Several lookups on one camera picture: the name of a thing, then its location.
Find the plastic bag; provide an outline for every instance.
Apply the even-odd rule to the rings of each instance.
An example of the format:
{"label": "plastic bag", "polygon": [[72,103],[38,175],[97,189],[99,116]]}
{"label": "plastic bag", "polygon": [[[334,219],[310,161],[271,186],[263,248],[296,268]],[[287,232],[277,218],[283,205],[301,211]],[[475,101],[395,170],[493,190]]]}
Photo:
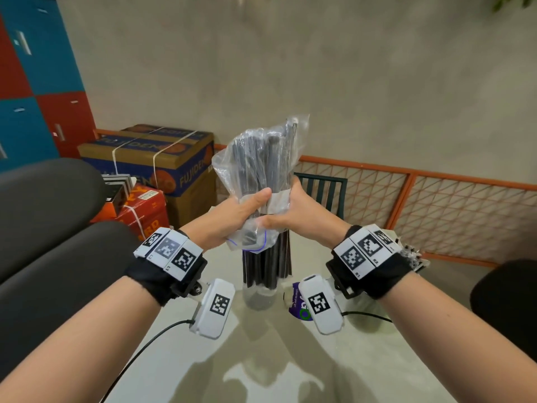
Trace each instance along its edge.
{"label": "plastic bag", "polygon": [[230,195],[240,202],[262,189],[272,189],[265,206],[228,237],[231,250],[259,253],[276,243],[278,231],[265,230],[255,218],[289,209],[293,169],[305,147],[309,115],[291,116],[284,124],[248,129],[213,156],[213,167]]}

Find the wrist strap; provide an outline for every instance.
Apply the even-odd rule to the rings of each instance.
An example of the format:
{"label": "wrist strap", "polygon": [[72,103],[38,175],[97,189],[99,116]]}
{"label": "wrist strap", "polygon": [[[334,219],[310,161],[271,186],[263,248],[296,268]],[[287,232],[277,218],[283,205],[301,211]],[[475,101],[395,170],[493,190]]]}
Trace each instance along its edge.
{"label": "wrist strap", "polygon": [[334,258],[326,267],[346,298],[365,291],[378,299],[412,270],[400,250],[377,225],[356,225],[332,250]]}
{"label": "wrist strap", "polygon": [[125,275],[139,282],[164,306],[171,298],[190,293],[207,265],[202,253],[203,249],[184,232],[158,228],[134,251],[137,261]]}

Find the chair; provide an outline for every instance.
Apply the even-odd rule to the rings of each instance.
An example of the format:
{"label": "chair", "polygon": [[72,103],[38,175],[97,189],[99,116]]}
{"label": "chair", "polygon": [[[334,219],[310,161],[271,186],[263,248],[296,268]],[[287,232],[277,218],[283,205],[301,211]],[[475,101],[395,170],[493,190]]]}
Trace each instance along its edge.
{"label": "chair", "polygon": [[313,174],[303,174],[301,172],[295,172],[295,175],[299,177],[300,183],[303,184],[304,179],[308,180],[306,185],[306,193],[313,197],[313,185],[315,181],[319,181],[317,187],[317,195],[315,200],[318,203],[323,202],[324,196],[324,183],[326,181],[330,182],[328,187],[328,196],[326,197],[326,209],[332,212],[332,203],[334,200],[334,195],[336,193],[336,185],[341,184],[339,189],[339,199],[336,210],[336,215],[343,219],[343,211],[345,209],[345,191],[347,189],[347,178],[338,178],[338,177],[327,177],[325,175],[313,175]]}
{"label": "chair", "polygon": [[100,173],[81,160],[0,174],[0,381],[134,259],[126,225],[89,224],[105,199]]}
{"label": "chair", "polygon": [[470,294],[472,311],[537,362],[537,261],[506,262]]}

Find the concrete wall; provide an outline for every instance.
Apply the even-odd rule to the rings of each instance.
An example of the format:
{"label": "concrete wall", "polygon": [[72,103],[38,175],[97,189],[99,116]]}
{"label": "concrete wall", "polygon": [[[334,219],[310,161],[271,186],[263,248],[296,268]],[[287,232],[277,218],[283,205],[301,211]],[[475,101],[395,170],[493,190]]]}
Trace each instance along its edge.
{"label": "concrete wall", "polygon": [[58,0],[98,127],[311,113],[306,154],[537,182],[537,6]]}

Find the red locker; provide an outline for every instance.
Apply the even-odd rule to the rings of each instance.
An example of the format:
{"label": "red locker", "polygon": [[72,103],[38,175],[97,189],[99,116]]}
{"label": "red locker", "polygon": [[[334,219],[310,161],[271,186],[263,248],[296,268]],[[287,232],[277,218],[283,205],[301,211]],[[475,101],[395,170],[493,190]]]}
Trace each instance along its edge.
{"label": "red locker", "polygon": [[60,156],[80,158],[77,146],[95,140],[86,93],[43,94],[36,99]]}
{"label": "red locker", "polygon": [[0,99],[31,97],[32,90],[0,17]]}

